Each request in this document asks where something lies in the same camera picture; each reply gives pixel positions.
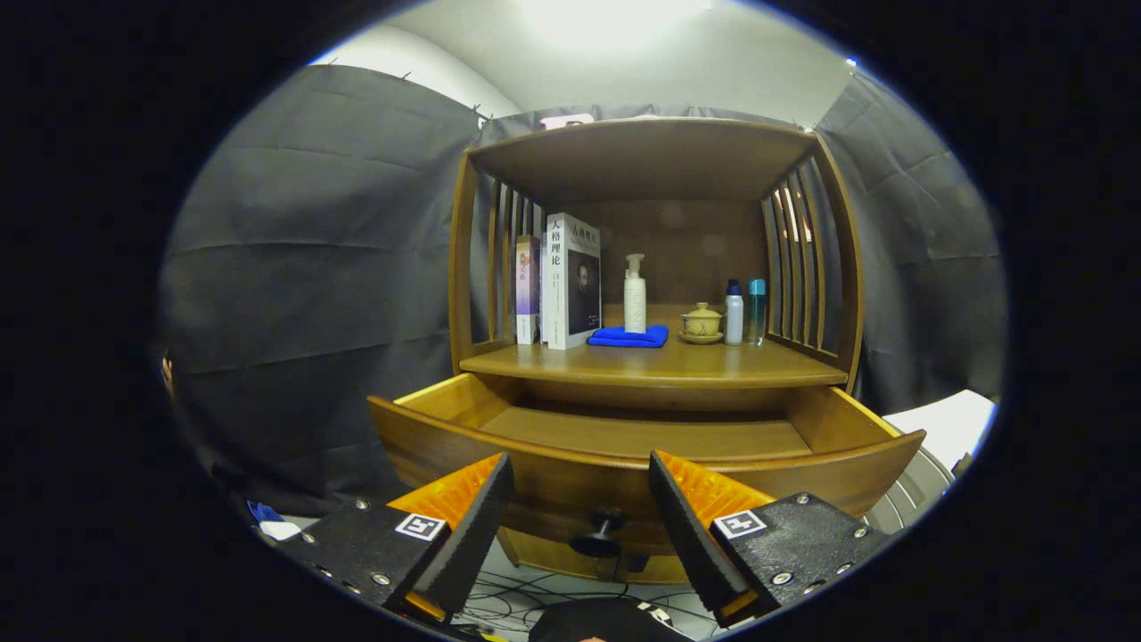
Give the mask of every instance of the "folded blue cloth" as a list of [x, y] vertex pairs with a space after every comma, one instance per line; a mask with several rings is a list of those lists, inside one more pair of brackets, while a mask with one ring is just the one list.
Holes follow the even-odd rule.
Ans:
[[277, 511], [274, 511], [273, 509], [270, 509], [269, 506], [266, 506], [265, 504], [260, 504], [260, 503], [254, 504], [253, 502], [250, 502], [249, 499], [246, 499], [245, 501], [245, 505], [250, 509], [250, 512], [253, 513], [253, 519], [258, 520], [259, 522], [284, 522], [285, 521], [285, 518], [278, 515]]
[[602, 328], [596, 332], [586, 343], [589, 346], [613, 346], [620, 348], [662, 348], [670, 330], [665, 326], [650, 326], [646, 334], [628, 333], [622, 326]]

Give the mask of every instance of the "book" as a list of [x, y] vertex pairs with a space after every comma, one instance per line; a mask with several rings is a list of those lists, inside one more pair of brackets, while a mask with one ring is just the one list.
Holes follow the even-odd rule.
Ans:
[[521, 234], [515, 241], [515, 338], [518, 344], [539, 340], [539, 236]]
[[601, 244], [598, 228], [559, 212], [548, 218], [548, 347], [569, 350], [602, 327]]
[[550, 271], [547, 263], [550, 260], [547, 244], [547, 212], [542, 211], [539, 218], [539, 343], [545, 344], [550, 341], [550, 302], [548, 302], [549, 289], [547, 286], [547, 274]]

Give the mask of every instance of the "pump dispenser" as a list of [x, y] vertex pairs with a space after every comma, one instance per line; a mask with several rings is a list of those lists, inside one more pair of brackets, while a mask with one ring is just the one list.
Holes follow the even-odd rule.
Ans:
[[644, 253], [626, 254], [626, 281], [623, 287], [622, 314], [628, 333], [646, 334], [646, 279], [638, 275]]

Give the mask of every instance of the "white wall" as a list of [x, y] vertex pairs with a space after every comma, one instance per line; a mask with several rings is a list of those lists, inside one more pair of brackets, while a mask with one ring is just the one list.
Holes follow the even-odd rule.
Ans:
[[519, 107], [494, 84], [436, 44], [395, 26], [377, 25], [346, 40], [313, 65], [348, 65], [395, 75], [468, 106], [479, 104], [484, 115], [519, 113]]

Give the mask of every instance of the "gray curtain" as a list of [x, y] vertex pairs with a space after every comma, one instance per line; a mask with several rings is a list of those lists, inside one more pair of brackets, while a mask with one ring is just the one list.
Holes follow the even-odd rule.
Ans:
[[311, 66], [222, 140], [161, 275], [184, 436], [242, 497], [319, 515], [395, 483], [365, 397], [451, 376], [447, 260], [471, 109]]
[[852, 201], [864, 271], [857, 397], [891, 414], [1000, 395], [1006, 275], [993, 212], [923, 117], [859, 73], [817, 124]]

